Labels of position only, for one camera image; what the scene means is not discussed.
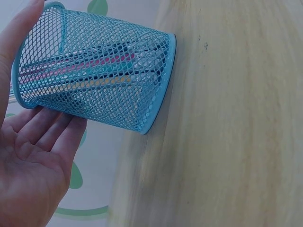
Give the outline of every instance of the palm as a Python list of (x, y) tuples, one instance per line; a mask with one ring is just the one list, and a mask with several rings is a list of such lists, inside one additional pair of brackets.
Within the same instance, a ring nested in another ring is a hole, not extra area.
[(2, 205), (3, 212), (20, 219), (33, 214), (32, 220), (40, 217), (37, 226), (49, 220), (68, 189), (73, 157), (86, 124), (83, 119), (40, 109), (6, 119), (0, 140), (0, 166), (5, 170), (0, 176), (10, 179), (4, 181), (6, 190), (1, 192), (8, 202)]

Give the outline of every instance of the blue mesh pen holder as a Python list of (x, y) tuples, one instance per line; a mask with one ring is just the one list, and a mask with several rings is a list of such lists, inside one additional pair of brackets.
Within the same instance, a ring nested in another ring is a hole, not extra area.
[(24, 108), (45, 106), (146, 134), (175, 51), (173, 34), (52, 2), (19, 49), (14, 93)]

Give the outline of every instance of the wood grain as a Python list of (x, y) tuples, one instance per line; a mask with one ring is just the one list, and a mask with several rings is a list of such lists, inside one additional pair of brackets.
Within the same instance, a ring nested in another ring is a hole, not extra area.
[(300, 0), (163, 0), (174, 73), (146, 136), (128, 132), (110, 227), (303, 226)]

